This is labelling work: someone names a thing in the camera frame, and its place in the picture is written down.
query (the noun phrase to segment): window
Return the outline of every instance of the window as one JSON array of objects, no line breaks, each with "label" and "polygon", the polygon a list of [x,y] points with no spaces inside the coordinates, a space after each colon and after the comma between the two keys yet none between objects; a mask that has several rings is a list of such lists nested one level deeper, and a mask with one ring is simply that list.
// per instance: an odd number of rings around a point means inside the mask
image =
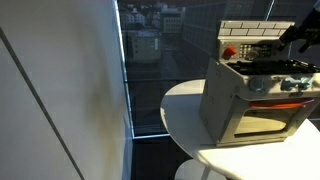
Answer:
[{"label": "window", "polygon": [[[119,9],[130,10],[128,1],[118,0]],[[151,1],[136,0],[135,8]],[[184,7],[184,18],[181,14],[162,14],[161,9],[145,8],[144,12],[160,14],[160,29],[128,26],[123,31],[147,31],[154,38],[145,41],[138,50],[138,40],[133,37],[125,42],[126,72],[130,96],[130,107],[135,136],[166,133],[159,113],[160,103],[164,94],[176,84],[193,79],[205,78],[208,60],[214,56],[216,48],[216,26],[220,20],[276,20],[295,21],[297,24],[311,11],[314,0],[239,0],[239,1],[208,1],[178,0],[163,1]],[[140,22],[152,27],[151,20],[147,21],[139,15]],[[292,45],[291,57],[303,59],[320,65],[317,60],[320,47],[313,47],[307,53],[299,54],[301,42]],[[133,54],[144,55],[144,59],[136,59],[129,63]],[[313,117],[320,117],[320,108]]]}]

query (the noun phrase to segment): oven door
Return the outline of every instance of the oven door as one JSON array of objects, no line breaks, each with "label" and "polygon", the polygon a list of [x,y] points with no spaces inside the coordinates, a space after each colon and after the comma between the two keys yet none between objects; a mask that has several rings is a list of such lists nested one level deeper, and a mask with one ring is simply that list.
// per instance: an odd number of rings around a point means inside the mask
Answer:
[{"label": "oven door", "polygon": [[284,141],[318,102],[313,98],[246,101],[235,97],[217,146]]}]

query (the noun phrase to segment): oven window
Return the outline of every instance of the oven window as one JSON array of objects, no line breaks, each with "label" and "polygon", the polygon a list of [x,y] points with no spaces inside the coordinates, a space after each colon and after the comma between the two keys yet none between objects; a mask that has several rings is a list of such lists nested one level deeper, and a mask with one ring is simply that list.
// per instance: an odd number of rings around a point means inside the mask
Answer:
[{"label": "oven window", "polygon": [[236,135],[252,135],[253,133],[277,133],[290,122],[292,116],[300,109],[249,109],[236,129]]}]

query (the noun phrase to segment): city buildings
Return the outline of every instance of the city buildings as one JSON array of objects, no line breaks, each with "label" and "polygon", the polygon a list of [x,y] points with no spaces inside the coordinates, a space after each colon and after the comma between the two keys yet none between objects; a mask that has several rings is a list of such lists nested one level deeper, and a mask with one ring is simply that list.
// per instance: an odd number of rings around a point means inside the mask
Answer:
[{"label": "city buildings", "polygon": [[160,28],[160,20],[158,20],[158,19],[153,19],[153,20],[152,20],[152,25],[153,25],[155,28],[159,29],[159,28]]},{"label": "city buildings", "polygon": [[140,24],[142,26],[145,26],[145,22],[146,22],[145,16],[139,13],[136,8],[133,8],[132,12],[122,8],[119,10],[119,14],[120,14],[120,23],[122,28],[128,27],[130,25],[134,25],[134,24]]},{"label": "city buildings", "polygon": [[126,62],[151,64],[161,58],[160,34],[156,30],[122,31]]},{"label": "city buildings", "polygon": [[163,33],[181,33],[183,8],[168,8],[161,10],[160,26]]}]

